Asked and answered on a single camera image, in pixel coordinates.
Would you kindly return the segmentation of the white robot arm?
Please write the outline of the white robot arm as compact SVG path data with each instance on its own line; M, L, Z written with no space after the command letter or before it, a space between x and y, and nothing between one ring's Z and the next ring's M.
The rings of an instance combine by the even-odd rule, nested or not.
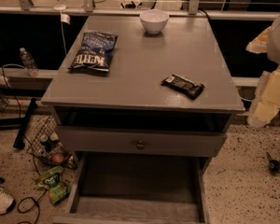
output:
M255 54L266 53L268 59L277 64L274 71L264 71L260 76L256 97L249 108L248 124L260 128L276 116L280 117L280 14L271 26L248 43L246 50Z

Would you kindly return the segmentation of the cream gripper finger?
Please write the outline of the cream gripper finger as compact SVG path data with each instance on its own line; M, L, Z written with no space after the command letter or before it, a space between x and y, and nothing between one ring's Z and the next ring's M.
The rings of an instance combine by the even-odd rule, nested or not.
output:
M245 49L255 54L266 53L270 31L271 27L264 29L258 36L248 43Z
M271 73L262 73L255 95L247 122L251 127L261 128L269 124L280 111L280 65Z

